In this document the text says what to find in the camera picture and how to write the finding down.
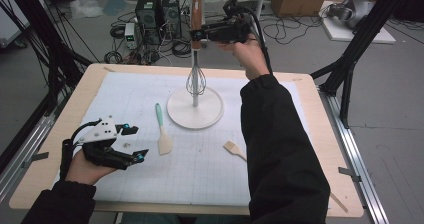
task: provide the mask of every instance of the wooden table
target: wooden table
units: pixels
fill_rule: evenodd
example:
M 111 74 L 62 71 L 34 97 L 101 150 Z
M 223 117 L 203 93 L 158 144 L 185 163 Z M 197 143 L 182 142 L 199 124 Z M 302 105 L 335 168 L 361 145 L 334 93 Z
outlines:
M 244 71 L 202 70 L 207 77 L 246 78 Z M 51 188 L 60 166 L 61 143 L 64 139 L 69 138 L 79 127 L 84 114 L 108 72 L 187 76 L 190 69 L 110 64 L 90 65 L 39 151 L 39 153 L 49 152 L 49 158 L 38 160 L 31 164 L 10 200 L 11 208 L 29 209 L 42 190 Z M 351 177 L 340 174 L 338 171 L 339 167 L 347 167 L 312 78 L 307 74 L 274 73 L 274 75 L 279 81 L 295 83 L 298 90 L 314 149 L 331 186 L 332 193 L 328 216 L 362 216 L 362 204 Z M 95 210 L 184 214 L 249 214 L 247 207 L 101 201 L 96 203 Z

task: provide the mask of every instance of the whisk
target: whisk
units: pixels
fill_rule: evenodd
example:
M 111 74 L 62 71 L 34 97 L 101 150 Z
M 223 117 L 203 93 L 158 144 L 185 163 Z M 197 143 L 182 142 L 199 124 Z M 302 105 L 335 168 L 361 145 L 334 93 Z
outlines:
M 199 67 L 197 51 L 193 51 L 193 55 L 193 67 L 191 68 L 191 72 L 187 78 L 186 89 L 193 97 L 193 106 L 197 107 L 199 105 L 199 95 L 202 95 L 205 92 L 206 77 L 205 74 L 203 74 L 202 69 Z

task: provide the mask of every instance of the teal handle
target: teal handle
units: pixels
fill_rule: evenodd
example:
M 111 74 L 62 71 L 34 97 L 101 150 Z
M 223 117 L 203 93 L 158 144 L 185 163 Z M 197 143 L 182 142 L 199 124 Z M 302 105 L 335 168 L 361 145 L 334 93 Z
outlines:
M 158 117 L 158 121 L 159 121 L 159 126 L 163 126 L 162 108 L 160 108 L 159 103 L 156 103 L 155 109 L 156 109 L 156 116 Z

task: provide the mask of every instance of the person's hand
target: person's hand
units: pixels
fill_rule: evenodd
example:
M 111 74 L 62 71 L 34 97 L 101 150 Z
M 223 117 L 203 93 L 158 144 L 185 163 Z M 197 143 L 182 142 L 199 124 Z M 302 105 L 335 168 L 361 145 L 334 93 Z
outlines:
M 65 181 L 74 181 L 86 185 L 94 185 L 100 178 L 116 171 L 115 168 L 97 166 L 86 160 L 82 150 L 72 159 Z
M 261 75 L 269 74 L 265 57 L 260 48 L 259 42 L 253 34 L 249 34 L 245 43 L 218 43 L 218 47 L 224 51 L 231 51 L 240 64 L 246 69 L 246 77 L 249 80 Z

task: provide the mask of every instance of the white round base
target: white round base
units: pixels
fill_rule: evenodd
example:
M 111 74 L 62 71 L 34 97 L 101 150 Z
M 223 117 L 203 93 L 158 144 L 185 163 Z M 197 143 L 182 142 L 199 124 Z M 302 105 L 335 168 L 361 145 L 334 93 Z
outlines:
M 204 129 L 218 122 L 224 114 L 221 96 L 206 87 L 203 95 L 198 98 L 199 105 L 194 107 L 193 97 L 185 88 L 172 93 L 167 104 L 171 119 L 182 127 L 194 130 Z

